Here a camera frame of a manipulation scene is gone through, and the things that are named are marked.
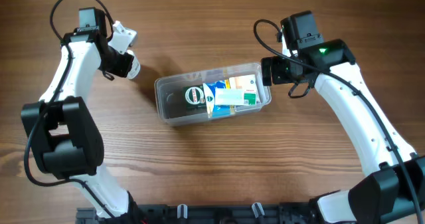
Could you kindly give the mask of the blue yellow VapoDrops box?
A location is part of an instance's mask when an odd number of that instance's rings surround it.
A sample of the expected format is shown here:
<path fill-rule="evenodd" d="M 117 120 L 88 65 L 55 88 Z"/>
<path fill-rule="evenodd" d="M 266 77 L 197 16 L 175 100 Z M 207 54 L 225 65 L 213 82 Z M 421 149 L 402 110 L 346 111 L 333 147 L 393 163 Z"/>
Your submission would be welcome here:
<path fill-rule="evenodd" d="M 209 118 L 218 118 L 224 116 L 230 116 L 234 114 L 234 108 L 232 106 L 217 105 L 215 103 L 216 89 L 229 89 L 230 84 L 228 80 L 218 80 L 216 82 L 204 83 L 203 91 L 206 101 L 207 113 Z"/>

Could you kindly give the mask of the white green medicine box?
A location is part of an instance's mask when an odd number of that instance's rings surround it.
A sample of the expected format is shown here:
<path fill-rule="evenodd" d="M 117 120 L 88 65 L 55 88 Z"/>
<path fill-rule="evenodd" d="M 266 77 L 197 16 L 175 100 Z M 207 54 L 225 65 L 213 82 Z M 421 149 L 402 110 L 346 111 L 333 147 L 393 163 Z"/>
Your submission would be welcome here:
<path fill-rule="evenodd" d="M 252 90 L 217 88 L 214 99 L 217 106 L 250 106 L 257 104 L 257 93 Z"/>

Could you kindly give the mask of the small white plastic bottle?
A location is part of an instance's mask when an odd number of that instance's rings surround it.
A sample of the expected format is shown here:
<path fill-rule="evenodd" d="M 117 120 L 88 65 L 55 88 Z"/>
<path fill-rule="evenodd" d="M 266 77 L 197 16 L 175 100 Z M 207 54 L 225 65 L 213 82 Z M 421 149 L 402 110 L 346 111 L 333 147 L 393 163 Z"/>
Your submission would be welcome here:
<path fill-rule="evenodd" d="M 137 57 L 136 57 L 136 55 L 133 51 L 127 50 L 126 53 L 131 55 L 132 58 L 133 58 L 132 63 L 131 63 L 131 69 L 128 72 L 126 78 L 129 79 L 129 80 L 133 80 L 139 74 L 139 72 L 141 70 L 141 66 L 140 66 L 140 63 L 139 63 L 139 61 L 138 61 L 138 59 L 137 59 Z"/>

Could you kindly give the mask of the dark green tape packet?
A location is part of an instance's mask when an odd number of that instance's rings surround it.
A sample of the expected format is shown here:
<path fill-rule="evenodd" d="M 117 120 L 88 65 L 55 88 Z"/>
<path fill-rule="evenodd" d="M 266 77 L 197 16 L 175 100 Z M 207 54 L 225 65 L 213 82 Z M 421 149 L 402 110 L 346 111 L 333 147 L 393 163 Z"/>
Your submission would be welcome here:
<path fill-rule="evenodd" d="M 187 110 L 205 109 L 207 107 L 203 85 L 184 87 L 183 99 Z"/>

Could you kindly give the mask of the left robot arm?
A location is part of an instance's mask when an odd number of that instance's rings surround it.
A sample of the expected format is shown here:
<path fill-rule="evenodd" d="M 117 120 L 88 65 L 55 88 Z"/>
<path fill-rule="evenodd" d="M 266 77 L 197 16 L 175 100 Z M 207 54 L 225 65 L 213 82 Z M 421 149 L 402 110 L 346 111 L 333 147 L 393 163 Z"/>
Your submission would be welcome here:
<path fill-rule="evenodd" d="M 73 183 L 94 206 L 95 223 L 138 223 L 139 209 L 131 194 L 109 173 L 104 142 L 86 105 L 97 71 L 108 79 L 134 79 L 140 63 L 130 47 L 137 33 L 113 21 L 106 9 L 79 10 L 79 26 L 61 38 L 61 61 L 47 91 L 26 104 L 21 120 L 28 137 L 24 154 L 27 178 L 34 157 L 38 169 L 53 175 L 51 187 Z"/>

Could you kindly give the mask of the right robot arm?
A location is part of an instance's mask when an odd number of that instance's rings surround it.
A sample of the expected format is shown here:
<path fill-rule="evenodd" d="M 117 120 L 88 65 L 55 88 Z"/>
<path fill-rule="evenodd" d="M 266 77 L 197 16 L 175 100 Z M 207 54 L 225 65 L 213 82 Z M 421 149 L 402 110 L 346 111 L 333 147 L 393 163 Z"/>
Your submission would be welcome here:
<path fill-rule="evenodd" d="M 424 222 L 424 157 L 396 131 L 367 88 L 348 45 L 326 41 L 311 11 L 275 26 L 280 51 L 261 61 L 266 86 L 305 84 L 328 103 L 361 162 L 364 179 L 347 191 L 312 199 L 316 223 L 390 223 L 409 215 Z"/>

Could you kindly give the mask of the white Hansaplast plaster box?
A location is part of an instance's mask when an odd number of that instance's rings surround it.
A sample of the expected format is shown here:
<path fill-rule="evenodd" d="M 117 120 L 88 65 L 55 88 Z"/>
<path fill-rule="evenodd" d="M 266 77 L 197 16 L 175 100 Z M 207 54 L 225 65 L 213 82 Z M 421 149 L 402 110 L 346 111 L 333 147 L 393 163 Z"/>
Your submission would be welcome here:
<path fill-rule="evenodd" d="M 248 74 L 229 78 L 230 88 L 242 91 L 244 105 L 257 105 L 260 103 L 256 76 Z"/>

